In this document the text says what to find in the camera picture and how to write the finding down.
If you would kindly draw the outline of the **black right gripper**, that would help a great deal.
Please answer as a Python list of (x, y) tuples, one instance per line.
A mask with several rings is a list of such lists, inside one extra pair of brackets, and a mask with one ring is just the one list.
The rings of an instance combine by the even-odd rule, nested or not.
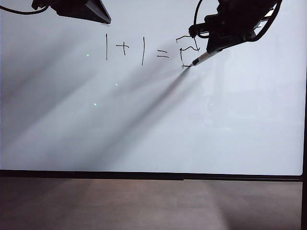
[(207, 52), (212, 53), (230, 48), (252, 39), (256, 33), (251, 31), (272, 10), (274, 0), (220, 0), (217, 7), (218, 32), (232, 35), (227, 45), (227, 38), (218, 34), (209, 34)]

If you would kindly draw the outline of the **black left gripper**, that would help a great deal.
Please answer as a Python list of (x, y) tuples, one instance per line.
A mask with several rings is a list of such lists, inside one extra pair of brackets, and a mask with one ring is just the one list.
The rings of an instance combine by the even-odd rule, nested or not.
[(46, 6), (60, 16), (111, 24), (111, 17), (101, 0), (33, 0), (31, 5), (35, 10)]

